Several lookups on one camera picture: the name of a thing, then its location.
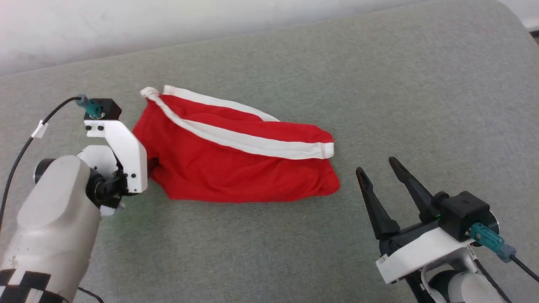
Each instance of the white plastic mount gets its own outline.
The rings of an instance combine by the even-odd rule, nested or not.
[[[376,266],[386,284],[398,281],[426,265],[439,264],[441,261],[446,264],[450,259],[464,258],[466,255],[468,259],[463,261],[466,268],[475,269],[466,248],[472,242],[472,239],[459,242],[443,229],[435,228],[401,247],[391,256],[383,255],[376,261]]]
[[[77,157],[86,162],[90,168],[97,170],[105,179],[114,176],[114,173],[118,170],[116,157],[110,146],[88,145]]]
[[[127,191],[133,194],[145,191],[148,187],[146,149],[135,135],[118,120],[84,120],[84,124],[91,127],[88,137],[107,140],[127,174]]]

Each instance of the white wall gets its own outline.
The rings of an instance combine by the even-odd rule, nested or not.
[[[421,1],[1,0],[0,75]],[[539,27],[538,0],[501,1]]]

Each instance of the teal connector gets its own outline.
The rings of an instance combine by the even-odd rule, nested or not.
[[[481,223],[472,225],[469,230],[469,236],[477,243],[495,252],[505,263],[511,261],[509,256],[516,254],[514,247],[505,244],[505,240],[502,237]]]
[[[86,110],[86,113],[88,113],[88,115],[90,116],[90,118],[102,118],[101,107],[95,104],[92,99],[88,99],[88,97],[84,94],[80,94],[77,97],[80,97],[80,100],[76,101],[77,105],[83,107]]]

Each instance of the gray fabric surface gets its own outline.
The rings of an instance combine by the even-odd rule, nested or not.
[[[502,4],[429,2],[264,35],[169,47],[0,78],[0,183],[39,119],[79,93],[112,97],[132,127],[139,90],[164,84],[312,123],[336,142],[341,190],[284,204],[170,201],[155,183],[103,219],[82,286],[105,302],[413,302],[384,285],[354,170],[362,166],[401,226],[418,221],[393,176],[398,157],[432,192],[468,190],[539,271],[539,47]],[[70,105],[25,155],[10,191],[2,247],[45,157],[76,154]],[[477,249],[513,302],[535,282]],[[93,302],[79,294],[76,302]]]

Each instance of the white trim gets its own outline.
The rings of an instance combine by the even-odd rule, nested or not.
[[[143,89],[141,95],[155,102],[163,113],[176,125],[203,139],[222,146],[232,147],[249,154],[292,160],[328,159],[334,155],[333,142],[286,142],[237,133],[228,129],[180,118],[159,98],[159,92],[154,88],[147,87]]]
[[[260,117],[262,121],[279,122],[279,119],[275,118],[274,116],[268,115],[264,113],[263,111],[260,111],[254,107],[247,106],[245,104],[237,103],[230,100],[223,100],[223,99],[218,99],[218,98],[198,94],[185,88],[178,88],[178,87],[173,87],[171,85],[165,85],[163,89],[163,95],[172,95],[172,96],[186,99],[189,101],[193,101],[196,103],[235,109],[240,112],[256,115]]]
[[[26,296],[26,303],[39,303],[43,291],[31,289],[28,295]]]
[[[14,259],[9,259],[9,264],[11,266],[14,265],[16,261]],[[20,282],[23,280],[24,273],[26,273],[26,270],[23,268],[16,268],[15,272],[11,275],[11,278],[9,279],[8,285],[19,285]]]

